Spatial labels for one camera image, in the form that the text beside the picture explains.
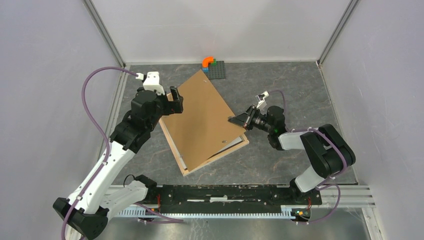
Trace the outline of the printed photo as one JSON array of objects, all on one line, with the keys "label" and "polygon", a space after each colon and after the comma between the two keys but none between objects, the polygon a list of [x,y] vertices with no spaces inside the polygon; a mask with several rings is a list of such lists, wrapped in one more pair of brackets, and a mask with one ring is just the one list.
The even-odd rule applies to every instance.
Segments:
[{"label": "printed photo", "polygon": [[230,153],[233,153],[245,146],[247,146],[250,143],[250,141],[247,139],[247,137],[243,134],[236,138],[234,141],[232,141],[230,144],[228,144],[225,148],[217,152],[216,154],[212,155],[205,161],[201,162],[200,164],[197,164],[193,169],[189,169],[186,162],[183,159],[183,156],[181,154],[177,154],[178,157],[176,158],[176,162],[181,170],[181,173],[183,176],[187,176],[227,155]]}]

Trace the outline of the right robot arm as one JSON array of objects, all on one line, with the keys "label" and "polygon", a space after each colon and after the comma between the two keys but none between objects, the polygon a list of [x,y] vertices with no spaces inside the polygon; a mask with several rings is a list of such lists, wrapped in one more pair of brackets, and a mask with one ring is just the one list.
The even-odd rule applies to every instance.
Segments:
[{"label": "right robot arm", "polygon": [[266,132],[269,144],[278,151],[306,152],[309,167],[289,183],[288,196],[295,204],[302,204],[310,192],[320,189],[326,181],[356,162],[353,150],[333,125],[288,130],[284,109],[279,106],[272,105],[262,114],[252,105],[246,112],[229,117],[228,121],[248,131],[256,128]]}]

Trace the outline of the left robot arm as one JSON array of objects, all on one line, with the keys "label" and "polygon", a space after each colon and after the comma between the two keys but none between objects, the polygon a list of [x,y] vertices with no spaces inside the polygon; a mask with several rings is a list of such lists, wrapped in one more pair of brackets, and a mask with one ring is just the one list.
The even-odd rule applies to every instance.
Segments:
[{"label": "left robot arm", "polygon": [[109,197],[105,194],[121,169],[151,137],[160,118],[183,112],[184,98],[175,86],[170,87],[170,94],[172,99],[165,93],[140,87],[130,110],[116,125],[108,146],[88,176],[68,197],[59,197],[53,203],[64,224],[85,240],[96,239],[109,220],[130,205],[139,201],[151,204],[156,200],[157,190],[138,179]]}]

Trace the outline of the orange curved lego brick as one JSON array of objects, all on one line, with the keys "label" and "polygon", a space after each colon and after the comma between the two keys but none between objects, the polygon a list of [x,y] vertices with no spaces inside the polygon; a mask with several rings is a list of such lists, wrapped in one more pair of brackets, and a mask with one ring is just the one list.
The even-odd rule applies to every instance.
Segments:
[{"label": "orange curved lego brick", "polygon": [[204,58],[202,63],[201,63],[202,69],[208,69],[209,65],[212,64],[213,62],[214,62],[213,56],[208,56],[208,57]]}]

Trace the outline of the grey lego baseplate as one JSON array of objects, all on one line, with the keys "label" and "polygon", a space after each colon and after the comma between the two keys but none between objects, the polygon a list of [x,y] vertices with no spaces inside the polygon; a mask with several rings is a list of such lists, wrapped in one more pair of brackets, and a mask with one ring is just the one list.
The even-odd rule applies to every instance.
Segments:
[{"label": "grey lego baseplate", "polygon": [[226,78],[225,62],[217,61],[215,65],[209,65],[208,71],[203,72],[209,80],[219,80]]}]

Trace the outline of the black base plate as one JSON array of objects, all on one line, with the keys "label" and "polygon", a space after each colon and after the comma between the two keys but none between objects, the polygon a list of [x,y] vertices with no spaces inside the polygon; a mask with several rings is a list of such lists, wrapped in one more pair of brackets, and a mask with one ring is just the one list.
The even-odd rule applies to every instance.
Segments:
[{"label": "black base plate", "polygon": [[223,184],[156,186],[139,203],[157,205],[161,214],[266,214],[323,201],[317,190],[296,193],[288,185]]}]

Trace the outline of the aluminium rail frame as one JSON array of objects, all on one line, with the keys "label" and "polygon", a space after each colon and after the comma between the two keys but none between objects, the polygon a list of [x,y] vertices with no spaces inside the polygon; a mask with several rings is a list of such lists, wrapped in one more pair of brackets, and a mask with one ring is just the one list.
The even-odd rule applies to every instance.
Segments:
[{"label": "aluminium rail frame", "polygon": [[119,171],[150,138],[162,117],[182,114],[184,98],[175,86],[167,96],[157,71],[136,73],[142,87],[131,109],[111,136],[103,138],[104,153],[79,187],[66,198],[58,198],[53,208],[82,237],[93,240],[108,222],[136,205],[147,217],[163,223],[179,223],[183,218],[276,218],[282,214],[296,224],[310,225],[301,205],[321,205],[321,193],[331,187],[330,179],[356,162],[353,150],[331,124],[318,128],[287,130],[284,109],[270,106],[262,114],[268,92],[257,96],[258,104],[228,121],[245,130],[267,132],[270,145],[278,151],[304,150],[310,166],[289,185],[163,185],[139,175],[122,189],[107,194]]}]

